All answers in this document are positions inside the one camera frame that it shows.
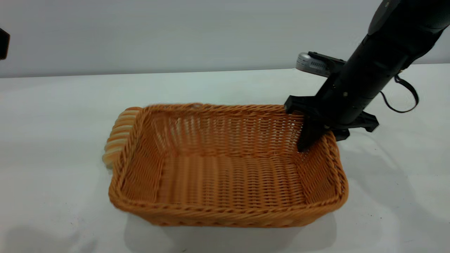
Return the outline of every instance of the woven basket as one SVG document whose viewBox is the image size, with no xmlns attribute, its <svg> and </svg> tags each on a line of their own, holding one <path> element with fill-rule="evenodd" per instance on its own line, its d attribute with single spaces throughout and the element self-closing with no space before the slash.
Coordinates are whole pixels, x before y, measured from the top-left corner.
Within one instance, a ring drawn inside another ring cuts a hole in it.
<svg viewBox="0 0 450 253">
<path fill-rule="evenodd" d="M 333 134 L 297 152 L 303 116 L 282 105 L 137 111 L 109 197 L 155 225 L 304 226 L 347 199 Z"/>
</svg>

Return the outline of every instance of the white wall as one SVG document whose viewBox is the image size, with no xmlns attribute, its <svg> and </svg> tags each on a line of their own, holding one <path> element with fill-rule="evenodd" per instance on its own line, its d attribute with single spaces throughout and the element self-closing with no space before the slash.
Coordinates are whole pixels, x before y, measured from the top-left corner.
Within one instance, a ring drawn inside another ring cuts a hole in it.
<svg viewBox="0 0 450 253">
<path fill-rule="evenodd" d="M 380 0 L 2 0 L 0 77 L 290 68 L 347 59 Z M 418 63 L 450 63 L 450 31 Z"/>
</svg>

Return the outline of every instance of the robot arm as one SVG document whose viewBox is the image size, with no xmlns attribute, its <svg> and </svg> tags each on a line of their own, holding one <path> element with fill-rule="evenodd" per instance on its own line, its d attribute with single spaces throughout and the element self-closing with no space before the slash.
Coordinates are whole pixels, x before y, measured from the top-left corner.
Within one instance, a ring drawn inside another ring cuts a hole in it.
<svg viewBox="0 0 450 253">
<path fill-rule="evenodd" d="M 398 81 L 398 73 L 426 54 L 449 24 L 450 1 L 384 0 L 347 62 L 309 53 L 327 65 L 329 77 L 314 97 L 290 96 L 285 103 L 288 113 L 306 115 L 299 150 L 328 130 L 337 140 L 346 139 L 349 128 L 373 131 L 378 121 L 364 108 L 393 77 Z"/>
</svg>

